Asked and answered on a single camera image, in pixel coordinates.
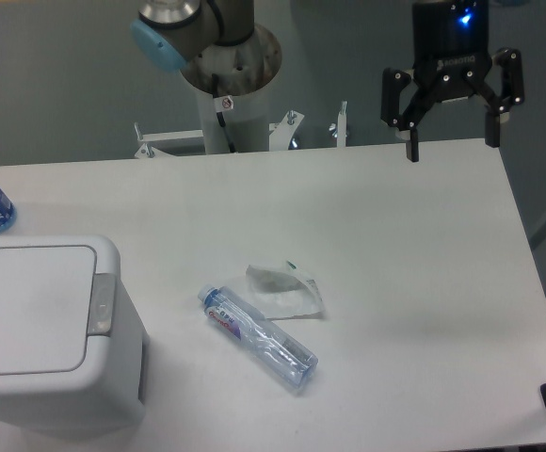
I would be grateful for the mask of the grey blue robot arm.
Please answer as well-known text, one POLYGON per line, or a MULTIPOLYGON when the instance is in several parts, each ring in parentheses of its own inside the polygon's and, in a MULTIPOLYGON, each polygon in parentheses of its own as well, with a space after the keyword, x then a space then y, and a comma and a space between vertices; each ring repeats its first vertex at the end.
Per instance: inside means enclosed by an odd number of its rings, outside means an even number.
MULTIPOLYGON (((382 74, 380 118, 419 158, 418 126, 437 104, 472 97, 486 108, 485 141, 525 99, 522 55, 489 50, 485 1, 417 1, 412 5, 414 61, 382 74)), ((266 92, 282 61, 277 38, 254 19, 250 1, 146 1, 132 21, 138 49, 157 68, 180 73, 199 104, 205 151, 267 152, 266 92)))

